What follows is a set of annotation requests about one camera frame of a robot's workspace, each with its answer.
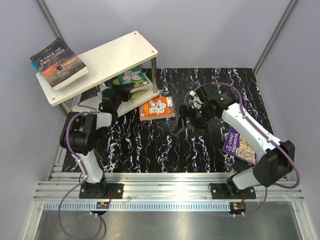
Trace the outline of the green 65-storey treehouse book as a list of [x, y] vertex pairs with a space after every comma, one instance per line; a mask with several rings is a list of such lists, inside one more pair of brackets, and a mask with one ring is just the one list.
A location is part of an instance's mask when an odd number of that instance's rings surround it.
[[151, 89], [151, 88], [149, 88], [149, 89], [144, 89], [144, 90], [139, 90], [139, 91], [130, 93], [130, 94], [129, 94], [129, 96], [130, 96], [130, 101], [131, 101], [132, 103], [134, 103], [134, 102], [135, 102], [136, 100], [138, 100], [140, 97], [142, 97], [143, 95], [147, 94], [150, 89]]

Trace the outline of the dark green paperback book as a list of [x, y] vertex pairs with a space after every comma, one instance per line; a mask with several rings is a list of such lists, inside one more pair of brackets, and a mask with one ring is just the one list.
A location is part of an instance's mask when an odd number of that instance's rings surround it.
[[133, 67], [117, 76], [121, 85], [134, 84], [135, 88], [146, 86], [149, 80], [145, 77], [139, 66]]

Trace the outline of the light blue paperback book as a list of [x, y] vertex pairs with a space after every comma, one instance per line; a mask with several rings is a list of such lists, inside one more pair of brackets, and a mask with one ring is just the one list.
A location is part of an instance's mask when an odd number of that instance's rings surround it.
[[134, 86], [133, 88], [130, 90], [130, 93], [134, 93], [140, 90], [145, 90], [145, 89], [149, 89], [151, 82], [149, 80], [145, 80], [145, 79], [141, 79], [141, 80], [137, 80], [134, 81]]

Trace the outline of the orange paperback book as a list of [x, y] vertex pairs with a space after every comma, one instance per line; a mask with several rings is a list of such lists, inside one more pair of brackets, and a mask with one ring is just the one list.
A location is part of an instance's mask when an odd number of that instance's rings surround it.
[[172, 96], [155, 97], [139, 106], [141, 121], [174, 118], [175, 103]]

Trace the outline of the purple 52-storey treehouse book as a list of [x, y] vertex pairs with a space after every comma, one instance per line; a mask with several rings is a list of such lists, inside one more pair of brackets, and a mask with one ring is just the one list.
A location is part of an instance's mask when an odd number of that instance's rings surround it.
[[258, 163], [258, 156], [254, 149], [235, 129], [229, 131], [222, 151], [251, 165]]

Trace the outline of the dark tale of two cities book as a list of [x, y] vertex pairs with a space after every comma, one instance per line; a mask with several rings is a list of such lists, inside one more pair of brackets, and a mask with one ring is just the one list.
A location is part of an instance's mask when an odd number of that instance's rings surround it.
[[87, 65], [59, 37], [30, 60], [54, 91], [89, 73]]

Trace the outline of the blue 91-storey treehouse book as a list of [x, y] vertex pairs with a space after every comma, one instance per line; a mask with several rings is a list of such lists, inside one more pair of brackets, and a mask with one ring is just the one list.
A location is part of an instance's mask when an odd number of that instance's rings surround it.
[[38, 73], [40, 72], [39, 68], [36, 66], [34, 62], [31, 61], [30, 64]]

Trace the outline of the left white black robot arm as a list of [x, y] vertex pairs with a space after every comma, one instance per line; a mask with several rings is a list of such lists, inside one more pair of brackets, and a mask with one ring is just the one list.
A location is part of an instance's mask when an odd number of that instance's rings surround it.
[[112, 187], [107, 184], [95, 155], [96, 131], [116, 123], [118, 108], [131, 99], [130, 91], [133, 87], [133, 83], [112, 85], [102, 91], [98, 108], [89, 107], [82, 112], [71, 111], [67, 115], [59, 144], [71, 154], [81, 169], [83, 180], [78, 185], [79, 197], [82, 199], [113, 196]]

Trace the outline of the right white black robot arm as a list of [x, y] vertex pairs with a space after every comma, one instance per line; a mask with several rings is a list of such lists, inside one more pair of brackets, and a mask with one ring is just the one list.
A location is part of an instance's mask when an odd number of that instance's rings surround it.
[[254, 186], [270, 187], [294, 171], [297, 176], [292, 189], [300, 184], [300, 173], [294, 163], [295, 145], [282, 141], [260, 125], [243, 107], [242, 96], [234, 93], [218, 93], [216, 83], [206, 83], [188, 93], [189, 104], [179, 106], [178, 124], [175, 134], [193, 127], [195, 138], [208, 131], [208, 121], [219, 118], [236, 130], [253, 148], [258, 162], [249, 169], [230, 176], [222, 186], [212, 189], [223, 197], [237, 199]]

